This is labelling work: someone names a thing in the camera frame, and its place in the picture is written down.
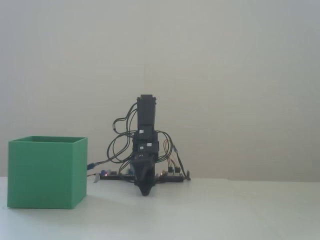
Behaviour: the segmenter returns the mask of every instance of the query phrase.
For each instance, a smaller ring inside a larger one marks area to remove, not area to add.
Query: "gray wall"
[[[320,181],[319,1],[2,5],[0,175],[27,135],[88,136],[105,159],[113,119],[151,93],[194,177]]]

